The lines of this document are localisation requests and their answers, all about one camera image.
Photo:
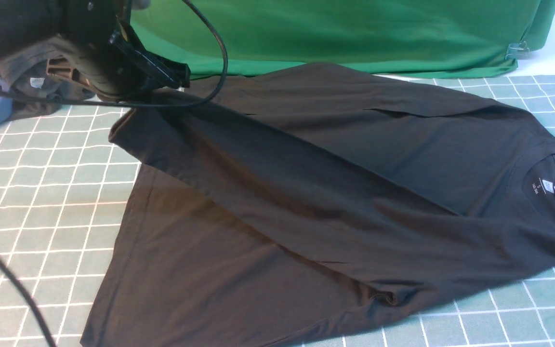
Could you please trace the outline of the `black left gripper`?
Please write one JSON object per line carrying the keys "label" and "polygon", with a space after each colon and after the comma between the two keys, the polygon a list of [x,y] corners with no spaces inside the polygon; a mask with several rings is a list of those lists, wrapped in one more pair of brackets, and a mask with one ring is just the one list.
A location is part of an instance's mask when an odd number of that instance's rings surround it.
{"label": "black left gripper", "polygon": [[129,24],[112,29],[51,31],[46,39],[60,54],[46,73],[90,90],[104,101],[141,100],[161,87],[189,88],[187,64],[149,52]]}

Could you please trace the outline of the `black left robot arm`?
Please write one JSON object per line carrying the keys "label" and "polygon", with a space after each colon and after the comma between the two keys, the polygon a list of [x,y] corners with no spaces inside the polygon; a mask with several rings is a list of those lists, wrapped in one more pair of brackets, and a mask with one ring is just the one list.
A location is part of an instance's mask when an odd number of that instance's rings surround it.
{"label": "black left robot arm", "polygon": [[130,0],[0,0],[0,64],[44,43],[48,75],[106,101],[188,88],[187,64],[148,52],[130,24]]}

